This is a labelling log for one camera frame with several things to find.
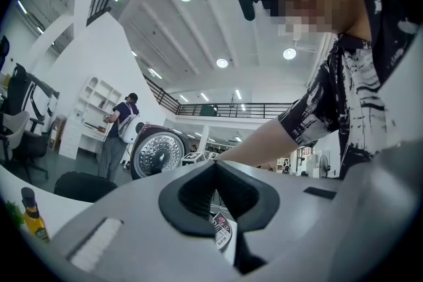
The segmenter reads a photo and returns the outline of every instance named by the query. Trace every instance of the gray floor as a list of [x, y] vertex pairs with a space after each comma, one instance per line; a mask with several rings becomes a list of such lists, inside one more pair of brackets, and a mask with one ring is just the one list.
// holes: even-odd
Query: gray floor
[[[53, 193], [54, 186], [58, 178], [66, 172], [84, 172], [87, 174], [97, 175], [98, 163], [94, 155], [79, 150], [76, 160], [63, 157], [57, 152], [47, 151], [46, 155], [36, 160], [36, 164], [48, 171], [48, 180], [45, 179], [44, 173], [39, 172], [30, 167], [29, 173], [32, 184], [42, 190]], [[10, 172], [24, 181], [28, 181], [28, 176], [24, 168], [20, 166], [11, 166], [8, 168]], [[118, 169], [115, 183], [118, 186], [131, 182], [131, 174], [122, 168]]]

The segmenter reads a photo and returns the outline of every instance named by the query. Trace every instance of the shirt collar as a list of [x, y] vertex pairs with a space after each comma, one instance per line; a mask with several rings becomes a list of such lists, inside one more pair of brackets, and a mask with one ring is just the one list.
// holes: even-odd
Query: shirt collar
[[353, 50], [368, 50], [374, 47], [379, 35], [382, 2], [381, 0], [364, 0], [364, 3], [369, 17], [371, 42], [345, 33], [339, 34], [331, 53], [335, 53], [339, 47]]

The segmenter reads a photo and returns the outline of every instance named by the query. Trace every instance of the yellow bottle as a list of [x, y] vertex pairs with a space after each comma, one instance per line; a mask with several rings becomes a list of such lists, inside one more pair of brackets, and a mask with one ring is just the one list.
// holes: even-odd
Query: yellow bottle
[[50, 238], [48, 237], [46, 225], [35, 202], [34, 191], [31, 188], [24, 187], [20, 192], [22, 194], [22, 203], [25, 207], [24, 221], [26, 226], [31, 234], [34, 234], [44, 242], [49, 242]]

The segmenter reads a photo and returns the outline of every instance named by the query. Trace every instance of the person wearing cap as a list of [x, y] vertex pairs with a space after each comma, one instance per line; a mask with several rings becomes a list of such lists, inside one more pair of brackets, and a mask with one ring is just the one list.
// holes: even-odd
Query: person wearing cap
[[124, 102], [113, 108], [113, 114], [111, 116], [103, 119], [106, 123], [113, 123], [113, 126], [110, 128], [106, 141], [103, 143], [101, 158], [98, 164], [98, 176], [114, 181], [120, 160], [128, 146], [119, 137], [119, 123], [123, 122], [131, 114], [131, 110], [135, 115], [139, 114], [136, 106], [137, 101], [138, 95], [135, 93], [129, 94]]
[[309, 32], [338, 38], [303, 98], [220, 159], [256, 166], [338, 131], [343, 179], [351, 166], [395, 141], [395, 122], [378, 92], [417, 34], [420, 5], [416, 0], [261, 2], [275, 23], [306, 25]]

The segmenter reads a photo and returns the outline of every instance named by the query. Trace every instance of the gray pants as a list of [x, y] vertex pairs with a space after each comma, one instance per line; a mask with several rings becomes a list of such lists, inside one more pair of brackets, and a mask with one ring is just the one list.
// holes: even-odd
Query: gray pants
[[103, 143], [98, 164], [98, 176], [114, 181], [126, 146], [127, 144], [119, 137], [112, 137]]

